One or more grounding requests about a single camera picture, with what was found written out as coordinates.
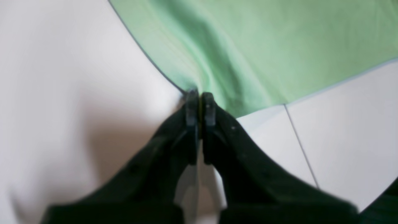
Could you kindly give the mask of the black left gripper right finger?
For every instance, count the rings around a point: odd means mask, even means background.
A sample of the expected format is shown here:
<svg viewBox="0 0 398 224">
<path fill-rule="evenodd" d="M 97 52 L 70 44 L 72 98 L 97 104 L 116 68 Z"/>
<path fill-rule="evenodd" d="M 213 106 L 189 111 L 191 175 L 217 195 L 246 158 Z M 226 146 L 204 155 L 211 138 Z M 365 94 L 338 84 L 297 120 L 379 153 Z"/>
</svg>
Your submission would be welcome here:
<svg viewBox="0 0 398 224">
<path fill-rule="evenodd" d="M 203 154 L 220 174 L 227 207 L 219 224 L 357 224 L 357 209 L 287 172 L 240 123 L 201 97 Z"/>
</svg>

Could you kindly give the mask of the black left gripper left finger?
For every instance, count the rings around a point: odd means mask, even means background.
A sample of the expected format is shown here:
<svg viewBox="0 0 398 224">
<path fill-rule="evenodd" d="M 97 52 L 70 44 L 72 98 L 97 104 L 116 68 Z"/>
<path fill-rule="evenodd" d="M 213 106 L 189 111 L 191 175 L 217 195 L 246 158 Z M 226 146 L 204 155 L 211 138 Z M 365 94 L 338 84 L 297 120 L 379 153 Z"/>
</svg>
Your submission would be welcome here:
<svg viewBox="0 0 398 224">
<path fill-rule="evenodd" d="M 178 181 L 195 165 L 199 148 L 199 96 L 185 96 L 150 141 L 104 186 L 83 199 L 48 208 L 43 224 L 183 224 L 174 203 Z"/>
</svg>

